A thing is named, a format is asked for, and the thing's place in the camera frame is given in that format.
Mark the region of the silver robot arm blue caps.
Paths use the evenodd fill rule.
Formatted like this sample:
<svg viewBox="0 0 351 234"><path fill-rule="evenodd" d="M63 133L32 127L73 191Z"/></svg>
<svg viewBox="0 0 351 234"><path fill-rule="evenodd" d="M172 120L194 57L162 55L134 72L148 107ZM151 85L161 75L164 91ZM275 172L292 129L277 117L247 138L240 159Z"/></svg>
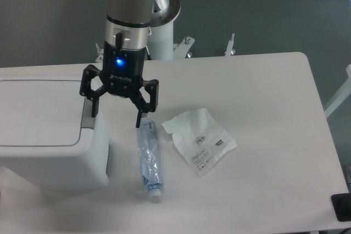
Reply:
<svg viewBox="0 0 351 234"><path fill-rule="evenodd" d="M105 93L129 98L138 109L136 126L158 104L159 81L143 80L143 67L154 0L107 0L103 65L88 65L82 74L80 95L92 102L92 117Z"/></svg>

